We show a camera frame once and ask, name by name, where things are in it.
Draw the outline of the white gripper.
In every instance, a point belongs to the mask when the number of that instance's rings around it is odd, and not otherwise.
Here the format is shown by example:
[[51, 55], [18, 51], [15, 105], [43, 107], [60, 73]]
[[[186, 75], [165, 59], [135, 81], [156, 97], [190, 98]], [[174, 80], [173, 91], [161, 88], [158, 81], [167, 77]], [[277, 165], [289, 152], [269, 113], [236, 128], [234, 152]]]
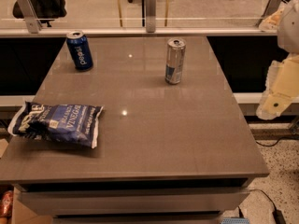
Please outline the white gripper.
[[256, 115], [270, 120], [279, 117], [299, 96], [299, 55], [282, 62], [273, 61], [268, 67], [265, 91], [262, 94]]

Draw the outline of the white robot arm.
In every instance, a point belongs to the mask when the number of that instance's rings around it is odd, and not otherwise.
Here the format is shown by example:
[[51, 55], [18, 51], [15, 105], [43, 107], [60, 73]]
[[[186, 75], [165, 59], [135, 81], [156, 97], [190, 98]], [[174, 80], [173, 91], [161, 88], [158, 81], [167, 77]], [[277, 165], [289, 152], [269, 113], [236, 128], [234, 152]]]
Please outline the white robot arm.
[[289, 53], [282, 62], [271, 62], [256, 115], [270, 120], [279, 117], [299, 96], [299, 0], [267, 16], [259, 25], [262, 31], [276, 32], [278, 46]]

